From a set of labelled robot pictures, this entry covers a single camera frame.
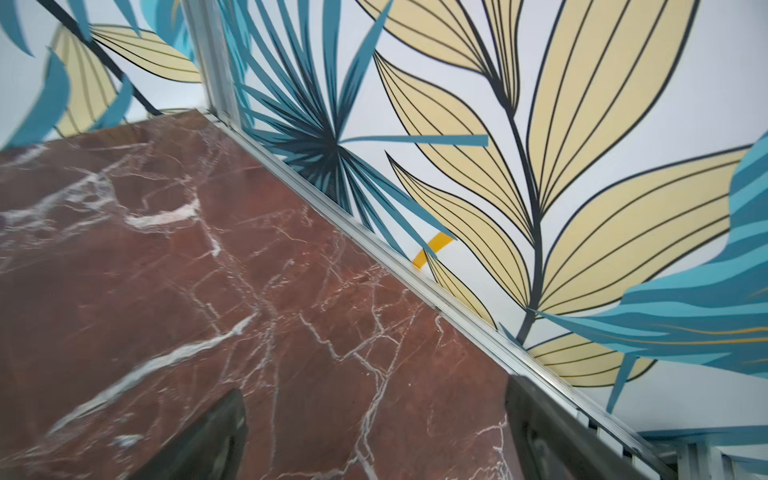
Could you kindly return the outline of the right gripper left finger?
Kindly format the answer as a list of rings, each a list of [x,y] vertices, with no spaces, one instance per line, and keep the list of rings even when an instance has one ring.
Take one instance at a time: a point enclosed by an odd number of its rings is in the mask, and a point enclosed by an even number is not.
[[[244,398],[232,389],[172,438],[132,479],[234,479],[248,434]]]

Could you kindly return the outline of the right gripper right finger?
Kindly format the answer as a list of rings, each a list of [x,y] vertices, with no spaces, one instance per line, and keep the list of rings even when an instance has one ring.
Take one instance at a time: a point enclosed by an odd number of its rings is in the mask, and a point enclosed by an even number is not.
[[[526,377],[508,377],[505,411],[525,479],[643,477]]]

